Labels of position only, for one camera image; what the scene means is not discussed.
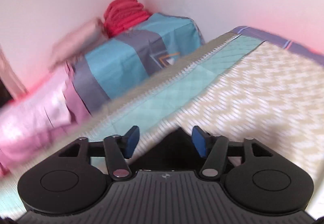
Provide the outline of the black pants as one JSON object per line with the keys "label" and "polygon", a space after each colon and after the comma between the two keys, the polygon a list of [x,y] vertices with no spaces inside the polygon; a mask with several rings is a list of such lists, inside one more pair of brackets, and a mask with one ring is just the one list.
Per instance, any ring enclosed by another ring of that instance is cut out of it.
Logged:
{"label": "black pants", "polygon": [[206,159],[202,158],[191,136],[178,128],[165,136],[157,145],[130,164],[132,172],[153,171],[199,171]]}

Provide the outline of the chevron patterned quilt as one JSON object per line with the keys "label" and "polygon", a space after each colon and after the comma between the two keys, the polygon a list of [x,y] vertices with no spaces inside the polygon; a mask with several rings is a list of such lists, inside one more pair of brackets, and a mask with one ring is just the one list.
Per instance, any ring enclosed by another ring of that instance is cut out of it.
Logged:
{"label": "chevron patterned quilt", "polygon": [[101,141],[140,128],[135,158],[172,130],[195,125],[241,141],[255,138],[323,181],[323,56],[246,34],[224,34],[127,94],[1,178],[1,216],[19,217],[19,177],[85,136]]}

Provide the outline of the pink floral pillow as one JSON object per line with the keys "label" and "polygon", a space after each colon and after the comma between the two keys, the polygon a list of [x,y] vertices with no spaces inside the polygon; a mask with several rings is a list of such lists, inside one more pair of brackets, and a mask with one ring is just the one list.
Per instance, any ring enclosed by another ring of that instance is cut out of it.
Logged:
{"label": "pink floral pillow", "polygon": [[1,176],[90,118],[74,89],[73,76],[72,67],[61,65],[1,110]]}

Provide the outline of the blue grey pillow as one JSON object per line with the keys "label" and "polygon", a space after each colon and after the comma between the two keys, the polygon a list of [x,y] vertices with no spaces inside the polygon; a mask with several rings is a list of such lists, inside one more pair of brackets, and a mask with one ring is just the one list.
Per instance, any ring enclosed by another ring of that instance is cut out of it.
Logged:
{"label": "blue grey pillow", "polygon": [[194,20],[155,13],[74,65],[74,88],[90,114],[204,44]]}

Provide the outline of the peach small pillow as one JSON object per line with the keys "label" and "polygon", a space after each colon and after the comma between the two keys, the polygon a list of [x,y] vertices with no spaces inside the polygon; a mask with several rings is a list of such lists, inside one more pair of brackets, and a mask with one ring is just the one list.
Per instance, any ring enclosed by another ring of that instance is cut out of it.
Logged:
{"label": "peach small pillow", "polygon": [[108,40],[100,18],[93,18],[66,34],[52,46],[48,69],[52,70],[64,62],[75,63],[87,52]]}

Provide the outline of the purple striped bedsheet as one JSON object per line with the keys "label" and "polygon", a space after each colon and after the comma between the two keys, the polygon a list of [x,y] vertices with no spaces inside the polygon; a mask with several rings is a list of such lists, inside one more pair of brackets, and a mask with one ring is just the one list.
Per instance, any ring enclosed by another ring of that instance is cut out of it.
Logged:
{"label": "purple striped bedsheet", "polygon": [[299,43],[294,42],[293,40],[286,39],[279,35],[272,34],[267,31],[263,31],[253,27],[247,27],[247,26],[236,27],[232,29],[231,32],[235,34],[241,34],[241,35],[253,37],[262,41],[268,41],[280,48],[283,48],[284,50],[311,59],[321,66],[324,65],[323,54],[313,51],[308,47],[305,47]]}

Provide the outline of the red knitted blanket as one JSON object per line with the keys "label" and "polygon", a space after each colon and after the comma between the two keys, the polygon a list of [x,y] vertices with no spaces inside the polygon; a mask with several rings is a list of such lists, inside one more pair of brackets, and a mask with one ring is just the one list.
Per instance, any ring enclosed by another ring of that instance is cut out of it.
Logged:
{"label": "red knitted blanket", "polygon": [[111,38],[144,22],[150,16],[151,13],[138,0],[114,0],[103,15],[104,27]]}

